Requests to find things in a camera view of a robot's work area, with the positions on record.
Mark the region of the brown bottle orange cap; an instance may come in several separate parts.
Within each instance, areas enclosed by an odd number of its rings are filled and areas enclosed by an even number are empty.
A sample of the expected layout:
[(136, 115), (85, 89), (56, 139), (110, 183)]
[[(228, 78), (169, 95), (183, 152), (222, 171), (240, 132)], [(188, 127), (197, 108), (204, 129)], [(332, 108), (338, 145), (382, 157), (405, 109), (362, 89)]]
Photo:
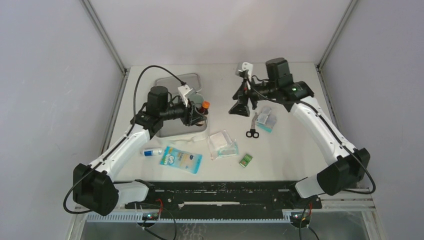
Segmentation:
[(197, 108), (197, 112), (203, 115), (203, 120), (197, 122), (195, 124), (196, 126), (200, 127), (206, 123), (207, 116), (209, 114), (209, 107), (210, 107), (210, 103), (208, 101), (203, 101), (202, 104), (199, 105), (199, 107)]

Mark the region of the white medicine kit box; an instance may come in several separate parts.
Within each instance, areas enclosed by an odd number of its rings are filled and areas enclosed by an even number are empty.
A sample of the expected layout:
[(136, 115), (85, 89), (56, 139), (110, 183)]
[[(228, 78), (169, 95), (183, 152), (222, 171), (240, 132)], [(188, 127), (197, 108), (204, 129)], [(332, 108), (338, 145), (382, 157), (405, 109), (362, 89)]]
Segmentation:
[[(191, 89), (194, 90), (189, 96), (188, 104), (190, 107), (200, 108), (204, 97), (201, 95), (202, 81), (197, 73), (186, 73), (177, 76), (183, 82), (185, 82)], [(172, 94), (172, 107), (182, 106), (185, 108), (184, 101), (179, 94), (178, 87), (181, 83), (176, 80), (175, 77), (163, 77), (158, 78), (154, 81), (154, 86), (163, 86), (168, 89)], [(203, 121), (202, 125), (187, 126), (181, 121), (180, 118), (173, 120), (166, 120), (163, 123), (163, 127), (155, 135), (157, 141), (161, 144), (174, 145), (174, 144), (191, 144), (205, 140), (210, 134), (208, 121)]]

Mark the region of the blue plaster packets bag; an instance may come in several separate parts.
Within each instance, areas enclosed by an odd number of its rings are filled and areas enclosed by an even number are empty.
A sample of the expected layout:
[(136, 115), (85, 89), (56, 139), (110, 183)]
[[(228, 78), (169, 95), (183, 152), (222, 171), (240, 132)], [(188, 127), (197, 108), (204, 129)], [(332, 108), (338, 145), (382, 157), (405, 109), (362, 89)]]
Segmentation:
[(277, 123), (277, 116), (273, 114), (273, 110), (269, 106), (264, 106), (255, 121), (255, 125), (260, 129), (271, 133)]

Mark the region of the black handled scissors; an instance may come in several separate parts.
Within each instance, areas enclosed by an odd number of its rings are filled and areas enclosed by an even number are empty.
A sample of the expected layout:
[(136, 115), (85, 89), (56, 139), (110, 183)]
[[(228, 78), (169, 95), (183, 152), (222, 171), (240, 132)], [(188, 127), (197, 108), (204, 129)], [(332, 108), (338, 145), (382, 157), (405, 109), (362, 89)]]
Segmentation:
[(254, 116), (251, 120), (251, 125), (250, 125), (250, 129), (245, 133), (245, 136), (247, 138), (254, 138), (254, 139), (258, 139), (259, 138), (259, 133), (256, 131), (256, 121), (258, 119), (258, 113), (255, 112)]

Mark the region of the white gauze pad packet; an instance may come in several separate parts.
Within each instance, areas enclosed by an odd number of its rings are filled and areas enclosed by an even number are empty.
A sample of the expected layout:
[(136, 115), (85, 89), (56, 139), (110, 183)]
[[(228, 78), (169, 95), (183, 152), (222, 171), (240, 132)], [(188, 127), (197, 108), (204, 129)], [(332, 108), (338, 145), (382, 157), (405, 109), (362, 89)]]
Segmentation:
[(225, 148), (232, 144), (232, 140), (226, 130), (219, 131), (209, 136), (209, 142), (216, 150)]

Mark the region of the blue white small tube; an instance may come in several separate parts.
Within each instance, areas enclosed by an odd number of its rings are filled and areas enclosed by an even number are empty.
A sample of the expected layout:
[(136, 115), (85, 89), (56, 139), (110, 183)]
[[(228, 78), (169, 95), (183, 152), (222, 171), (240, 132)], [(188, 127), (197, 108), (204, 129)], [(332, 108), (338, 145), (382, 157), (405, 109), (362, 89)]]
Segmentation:
[(162, 155), (163, 152), (164, 152), (163, 148), (146, 148), (141, 151), (141, 154), (145, 157), (151, 157), (151, 156)]

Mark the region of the green wind oil box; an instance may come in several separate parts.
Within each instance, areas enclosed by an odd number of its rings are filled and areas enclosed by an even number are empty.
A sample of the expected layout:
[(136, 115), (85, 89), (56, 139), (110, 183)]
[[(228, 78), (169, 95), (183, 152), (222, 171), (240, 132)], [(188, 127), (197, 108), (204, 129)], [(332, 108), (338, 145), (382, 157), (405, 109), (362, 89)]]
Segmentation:
[(250, 154), (246, 153), (239, 161), (239, 165), (242, 166), (243, 168), (246, 168), (249, 165), (249, 163), (252, 161), (252, 159), (253, 157)]

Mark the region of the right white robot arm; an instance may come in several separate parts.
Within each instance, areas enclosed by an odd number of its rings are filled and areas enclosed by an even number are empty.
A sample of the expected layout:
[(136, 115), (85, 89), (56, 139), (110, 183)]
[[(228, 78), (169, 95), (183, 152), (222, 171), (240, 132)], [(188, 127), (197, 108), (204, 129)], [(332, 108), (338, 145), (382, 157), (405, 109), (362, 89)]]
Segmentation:
[(228, 112), (231, 115), (248, 117), (251, 108), (257, 108), (258, 101), (280, 104), (311, 135), (327, 166), (315, 175), (296, 182), (289, 194), (289, 203), (295, 208), (302, 208), (312, 196), (333, 196), (341, 191), (349, 192), (349, 188), (365, 176), (372, 186), (368, 194), (374, 193), (376, 183), (367, 169), (371, 158), (369, 151), (366, 148), (357, 148), (343, 136), (323, 112), (307, 83), (294, 81), (285, 58), (268, 60), (265, 67), (267, 78), (255, 82), (253, 64), (241, 62), (238, 65), (235, 74), (242, 78), (242, 82), (232, 97), (236, 103)]

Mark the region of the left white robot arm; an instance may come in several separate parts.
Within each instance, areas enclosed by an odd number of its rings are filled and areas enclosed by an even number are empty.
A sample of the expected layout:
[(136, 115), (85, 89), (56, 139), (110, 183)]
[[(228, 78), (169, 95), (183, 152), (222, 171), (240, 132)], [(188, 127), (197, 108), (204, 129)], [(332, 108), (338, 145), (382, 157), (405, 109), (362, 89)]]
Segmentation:
[(138, 179), (115, 183), (115, 180), (135, 153), (161, 130), (165, 121), (179, 119), (190, 127), (206, 120), (191, 100), (196, 90), (187, 84), (177, 90), (179, 100), (174, 102), (166, 87), (152, 87), (124, 134), (91, 163), (80, 163), (74, 168), (73, 186), (66, 196), (85, 207), (87, 213), (95, 212), (101, 216), (107, 216), (116, 206), (133, 202), (145, 209), (153, 207), (157, 196), (150, 191), (150, 183)]

